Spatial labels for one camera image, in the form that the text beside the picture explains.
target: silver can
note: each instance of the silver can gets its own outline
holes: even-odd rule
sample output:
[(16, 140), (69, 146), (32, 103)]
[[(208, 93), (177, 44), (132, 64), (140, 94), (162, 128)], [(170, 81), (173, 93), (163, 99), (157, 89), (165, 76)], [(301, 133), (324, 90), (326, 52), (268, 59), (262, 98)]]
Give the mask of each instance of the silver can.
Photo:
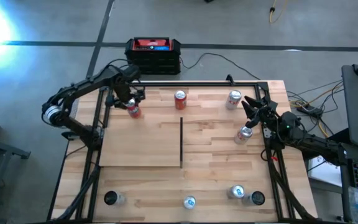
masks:
[(245, 206), (263, 205), (265, 203), (265, 195), (260, 191), (252, 192), (241, 199)]
[(234, 185), (227, 190), (227, 196), (229, 198), (242, 198), (245, 195), (244, 187), (241, 185)]
[(233, 90), (229, 93), (229, 97), (226, 100), (226, 108), (228, 110), (234, 110), (241, 101), (241, 92)]
[(185, 197), (183, 205), (187, 209), (193, 209), (196, 206), (196, 198), (194, 198), (193, 196)]
[(240, 128), (237, 134), (234, 136), (234, 142), (236, 144), (245, 144), (249, 138), (252, 137), (252, 129), (246, 126)]
[(104, 195), (104, 202), (107, 205), (122, 205), (125, 203), (125, 197), (123, 194), (111, 190)]

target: upright can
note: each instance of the upright can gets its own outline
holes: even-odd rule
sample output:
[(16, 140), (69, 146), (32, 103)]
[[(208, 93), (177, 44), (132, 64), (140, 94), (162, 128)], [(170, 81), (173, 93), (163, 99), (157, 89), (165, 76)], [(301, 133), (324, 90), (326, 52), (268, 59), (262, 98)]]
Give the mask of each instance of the upright can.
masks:
[(123, 194), (111, 190), (104, 195), (104, 202), (107, 205), (122, 205), (125, 203), (125, 197)]
[(236, 144), (245, 144), (248, 141), (248, 139), (251, 137), (252, 137), (252, 129), (244, 126), (234, 136), (234, 142)]
[(175, 107), (178, 110), (183, 110), (186, 108), (186, 93), (183, 90), (178, 90), (175, 93)]
[(194, 198), (194, 196), (185, 197), (183, 205), (187, 209), (193, 209), (196, 206), (196, 198)]
[(241, 92), (233, 90), (229, 93), (229, 97), (226, 100), (226, 108), (228, 110), (234, 110), (241, 101)]
[(139, 106), (136, 105), (135, 99), (130, 99), (125, 106), (127, 107), (129, 116), (132, 118), (138, 118), (142, 114)]
[(241, 199), (245, 206), (263, 205), (265, 203), (265, 195), (260, 191), (252, 192)]
[(234, 185), (227, 190), (229, 198), (242, 198), (245, 195), (244, 187), (241, 185)]

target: wooden tabletop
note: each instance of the wooden tabletop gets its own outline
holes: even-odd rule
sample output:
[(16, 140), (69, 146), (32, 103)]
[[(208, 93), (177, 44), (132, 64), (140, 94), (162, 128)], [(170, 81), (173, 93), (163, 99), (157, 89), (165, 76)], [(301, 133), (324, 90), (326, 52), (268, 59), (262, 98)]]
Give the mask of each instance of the wooden tabletop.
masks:
[[(278, 103), (279, 114), (290, 110), (283, 81), (268, 81), (270, 96)], [(178, 111), (174, 107), (173, 93), (185, 90), (188, 106)], [(124, 110), (111, 110), (109, 126), (106, 129), (101, 156), (101, 170), (98, 197), (96, 200), (95, 222), (274, 222), (277, 221), (267, 163), (260, 159), (264, 142), (260, 126), (246, 145), (233, 141), (236, 131), (246, 122), (241, 105), (228, 111), (224, 107), (228, 93), (238, 89), (243, 95), (255, 97), (253, 87), (147, 87), (146, 100), (140, 103), (142, 117), (132, 119)], [(91, 124), (96, 106), (97, 92), (82, 98), (78, 105), (76, 119)], [(162, 162), (158, 166), (143, 162), (142, 155), (150, 151), (153, 156), (164, 160), (166, 155), (178, 155), (173, 149), (179, 140), (179, 119), (183, 117), (183, 168), (176, 163)], [(138, 127), (149, 130), (137, 138), (130, 135), (130, 129)], [(148, 141), (147, 135), (156, 141)], [(163, 146), (172, 149), (162, 151)], [(118, 140), (130, 144), (115, 145)], [(81, 143), (69, 144), (68, 153), (80, 147)], [(131, 153), (136, 150), (139, 157)], [(58, 217), (78, 193), (86, 151), (76, 152), (65, 161), (62, 178), (56, 197), (52, 217)], [(316, 209), (306, 174), (301, 152), (286, 147), (283, 151), (290, 188), (301, 204), (316, 216)], [(259, 190), (266, 196), (262, 206), (245, 207), (239, 200), (229, 200), (226, 189), (234, 184), (244, 186), (246, 192)], [(104, 203), (104, 194), (116, 190), (126, 196), (126, 203), (120, 207)], [(187, 195), (196, 197), (194, 210), (183, 207)], [(283, 193), (280, 198), (284, 214), (287, 214)]]

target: concrete floor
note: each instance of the concrete floor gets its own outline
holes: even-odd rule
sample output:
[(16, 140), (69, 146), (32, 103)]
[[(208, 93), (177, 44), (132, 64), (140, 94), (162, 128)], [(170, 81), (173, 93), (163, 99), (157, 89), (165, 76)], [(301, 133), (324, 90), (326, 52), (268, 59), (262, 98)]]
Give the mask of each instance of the concrete floor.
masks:
[[(0, 39), (36, 42), (96, 42), (108, 0), (0, 0)], [(169, 36), (183, 44), (291, 45), (358, 47), (358, 1), (290, 0), (275, 24), (268, 23), (273, 1), (116, 0), (103, 38), (126, 42), (134, 36)], [(277, 10), (283, 1), (278, 1)], [(358, 52), (289, 52), (281, 50), (183, 49), (192, 65), (203, 52), (219, 53), (263, 80), (284, 80), (287, 90), (301, 92), (341, 79), (341, 66), (358, 63)], [(32, 151), (28, 161), (13, 158), (0, 191), (0, 220), (9, 223), (46, 219), (67, 146), (60, 133), (40, 119), (40, 109), (52, 94), (83, 79), (94, 47), (0, 47), (0, 141)], [(124, 58), (124, 49), (102, 47), (95, 71), (108, 61)], [(205, 56), (177, 76), (147, 76), (144, 80), (252, 80), (229, 62)], [(304, 94), (312, 99), (320, 91)], [(343, 93), (339, 109), (324, 115), (336, 132), (347, 126)], [(334, 108), (332, 101), (327, 110)], [(308, 119), (306, 128), (312, 127)], [(322, 136), (315, 129), (314, 133)], [(341, 210), (340, 195), (313, 190), (321, 218), (332, 220)]]

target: yellow cable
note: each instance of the yellow cable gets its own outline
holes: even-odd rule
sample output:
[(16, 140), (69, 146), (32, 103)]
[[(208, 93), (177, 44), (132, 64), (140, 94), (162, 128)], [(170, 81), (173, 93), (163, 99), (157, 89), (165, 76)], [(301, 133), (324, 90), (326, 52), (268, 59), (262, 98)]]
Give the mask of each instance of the yellow cable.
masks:
[(320, 94), (319, 96), (317, 96), (315, 99), (313, 99), (313, 100), (311, 100), (311, 101), (309, 101), (309, 102), (307, 102), (307, 103), (305, 103), (305, 104), (303, 104), (303, 105), (292, 105), (292, 104), (291, 104), (291, 101), (290, 101), (290, 106), (293, 107), (293, 108), (301, 108), (301, 107), (303, 107), (303, 106), (307, 106), (307, 105), (309, 105), (310, 103), (316, 101), (318, 98), (320, 98), (320, 97), (324, 96), (325, 94), (329, 93), (330, 91), (333, 91), (333, 90), (338, 89), (338, 88), (340, 88), (340, 87), (342, 87), (342, 86), (337, 86), (337, 87), (334, 87), (334, 88), (332, 88), (332, 89), (330, 89), (330, 90), (327, 90), (327, 91), (325, 91), (324, 93), (322, 93), (322, 94)]
[(321, 123), (318, 123), (318, 127), (320, 128), (320, 131), (326, 136), (326, 138), (329, 137), (326, 131), (324, 131), (323, 127), (321, 127)]
[[(277, 0), (274, 0), (272, 7), (275, 7), (275, 6), (276, 6), (276, 2), (277, 2)], [(281, 10), (280, 14), (278, 15), (278, 17), (277, 17), (274, 21), (273, 21), (273, 13), (274, 13), (274, 12), (273, 12), (273, 11), (270, 12), (270, 15), (269, 15), (269, 17), (268, 17), (269, 23), (273, 24), (273, 23), (275, 23), (276, 21), (278, 21), (278, 19), (279, 19), (279, 18), (281, 17), (281, 15), (283, 14), (285, 8), (287, 7), (287, 4), (288, 4), (288, 0), (285, 0), (283, 9)]]

